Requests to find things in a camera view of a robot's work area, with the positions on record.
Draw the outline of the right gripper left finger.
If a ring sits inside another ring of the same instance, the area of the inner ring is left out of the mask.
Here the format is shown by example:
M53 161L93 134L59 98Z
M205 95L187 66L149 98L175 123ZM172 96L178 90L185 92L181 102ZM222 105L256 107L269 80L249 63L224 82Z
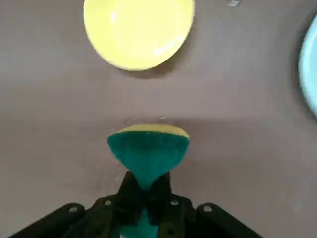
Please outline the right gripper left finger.
M12 235L14 238L117 238L124 225L135 225L145 208L144 193L127 171L115 195L101 197L91 208L68 203Z

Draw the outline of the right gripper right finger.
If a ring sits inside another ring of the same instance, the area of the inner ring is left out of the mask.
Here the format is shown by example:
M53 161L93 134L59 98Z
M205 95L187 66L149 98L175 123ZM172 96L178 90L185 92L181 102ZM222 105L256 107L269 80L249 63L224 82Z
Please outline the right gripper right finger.
M147 192L149 221L159 238L259 238L260 235L216 204L193 207L190 199L172 193L170 173Z

